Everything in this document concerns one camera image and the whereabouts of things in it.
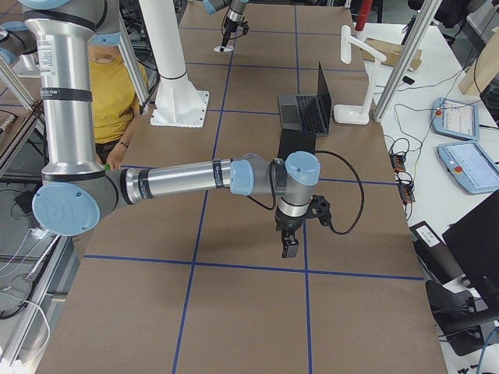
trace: light blue cap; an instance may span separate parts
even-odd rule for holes
[[[319,182],[320,161],[311,153],[298,151],[286,159],[286,171],[302,185],[316,185]]]
[[[215,7],[211,4],[210,0],[203,0],[203,5],[208,14],[215,14],[217,12]]]
[[[63,236],[74,236],[94,228],[101,211],[94,198],[71,183],[42,186],[33,198],[33,213],[44,228]]]
[[[25,6],[33,9],[49,10],[67,4],[71,0],[19,0]]]
[[[10,22],[5,22],[2,25],[0,25],[0,29],[3,29],[5,31],[26,31],[29,30],[24,22],[21,21],[10,21]]]
[[[255,176],[248,160],[231,163],[231,192],[235,195],[248,196],[253,191]]]
[[[121,38],[120,33],[113,34],[96,34],[92,39],[90,39],[90,44],[92,45],[107,45],[107,46],[116,46],[119,45]]]
[[[0,48],[0,58],[5,61],[7,65],[13,64],[17,61],[17,56],[5,48]]]

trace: table surface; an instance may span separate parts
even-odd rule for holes
[[[359,34],[359,39],[372,37],[392,43],[400,43],[402,40],[403,25],[388,24],[367,24],[364,31]],[[421,87],[426,85],[435,85],[444,79],[451,78],[462,70],[451,49],[445,42],[441,32],[436,26],[431,26],[426,36],[423,38],[419,49],[422,50],[422,64],[415,72],[408,72],[407,76],[412,77],[415,82],[412,87]],[[366,69],[371,71],[373,64],[366,62]],[[382,66],[377,84],[384,86],[390,76],[392,68]],[[401,133],[398,123],[395,120],[395,105],[404,104],[415,109],[431,108],[433,102],[438,97],[445,97],[472,103],[479,100],[479,97],[465,96],[461,94],[458,84],[465,73],[461,72],[455,75],[455,78],[443,82],[435,87],[424,87],[418,89],[404,90],[409,85],[402,84],[382,120],[384,133],[394,138],[405,136]],[[481,125],[496,127],[490,113],[480,101],[477,103],[479,108],[479,120]],[[401,127],[404,132],[423,139],[430,127],[430,111],[412,111],[407,108],[397,106]],[[411,149],[416,149],[419,144],[414,139],[410,139]],[[417,162],[417,153],[410,154],[405,165],[408,171],[416,176],[416,202],[413,205],[412,216],[409,219],[409,225],[420,221],[426,221],[439,235],[449,228],[449,224],[458,221],[467,214],[473,207],[481,203],[490,194],[471,195],[465,192],[457,182],[448,174],[444,165],[437,155],[437,145],[442,143],[453,143],[459,140],[450,137],[438,135],[432,130],[428,132],[427,138],[423,143],[421,156]],[[490,155],[494,161],[499,161],[499,131],[480,129],[480,145]],[[448,287],[452,291],[462,291],[462,287],[457,282],[451,282]],[[457,372],[459,369],[468,368],[470,365],[476,365],[480,352],[474,352],[464,357],[458,357],[447,343],[442,344],[442,349],[446,358],[448,372]],[[493,346],[487,349],[484,360],[484,372],[499,371],[499,347]]]
[[[351,65],[337,53],[347,10],[249,4],[250,33],[215,54],[222,16],[190,2],[180,29],[189,78],[211,92],[204,127],[144,116],[129,166],[275,157],[277,96],[312,93],[319,58],[334,102],[362,103],[360,53]],[[353,233],[307,222],[299,255],[284,260],[273,214],[227,191],[116,211],[94,232],[38,372],[446,372],[381,126],[335,125],[317,149],[364,181]],[[345,165],[320,159],[317,194],[342,230],[358,187]]]

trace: yellow shirt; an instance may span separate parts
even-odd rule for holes
[[[146,71],[140,66],[144,82]],[[139,100],[121,55],[107,63],[90,60],[90,87],[94,97],[95,143],[108,143],[122,137],[133,119],[133,109],[139,111]]]

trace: red object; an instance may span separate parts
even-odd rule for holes
[[[359,18],[357,18],[356,30],[364,30],[364,25],[366,24],[367,17],[371,11],[371,6],[373,5],[373,0],[364,0],[362,6],[360,7]]]

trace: white table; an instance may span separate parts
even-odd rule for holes
[[[389,24],[367,24],[364,31],[359,33],[358,38],[365,40],[366,37],[372,37],[392,43],[402,41],[403,25]],[[434,85],[440,81],[450,78],[457,73],[461,66],[448,47],[441,32],[431,26],[426,33],[419,49],[423,51],[421,66],[415,72],[407,72],[415,80],[412,87]],[[373,63],[366,62],[367,72],[373,68]],[[392,67],[382,66],[377,84],[384,86],[391,74]],[[386,112],[382,126],[386,135],[397,139],[398,137],[408,136],[401,133],[398,123],[395,120],[396,104],[404,104],[415,109],[432,108],[433,102],[438,97],[445,97],[457,101],[471,103],[479,100],[479,97],[465,96],[459,91],[458,84],[464,73],[459,74],[457,80],[450,79],[436,87],[420,88],[417,90],[406,90],[397,92],[394,100]],[[399,89],[408,87],[402,84]],[[375,92],[381,92],[382,88],[377,88]],[[481,125],[495,126],[490,113],[480,101],[479,120]],[[412,111],[406,108],[397,107],[398,116],[402,129],[415,136],[417,139],[423,139],[430,127],[430,111]],[[411,149],[419,147],[419,143],[409,138]],[[416,202],[413,204],[413,212],[409,219],[409,226],[420,221],[426,221],[439,235],[446,231],[449,224],[458,221],[462,216],[468,213],[473,207],[477,206],[490,194],[471,195],[465,192],[458,183],[449,175],[444,165],[437,155],[437,145],[442,143],[452,143],[458,140],[441,136],[432,130],[428,133],[421,149],[421,156],[417,161],[418,152],[411,152],[405,162],[406,169],[416,179],[416,190],[414,196]],[[490,129],[480,129],[480,145],[490,155],[494,161],[499,161],[499,131]],[[387,138],[387,145],[391,145],[391,140]],[[403,150],[406,145],[399,142],[395,150]],[[450,289],[457,288],[457,282],[451,282],[448,285]],[[463,357],[457,356],[448,343],[442,343],[446,364],[449,373],[455,374],[459,369],[468,368],[470,365],[476,365],[480,352],[474,352]],[[482,372],[499,372],[499,346],[488,347],[483,362]]]

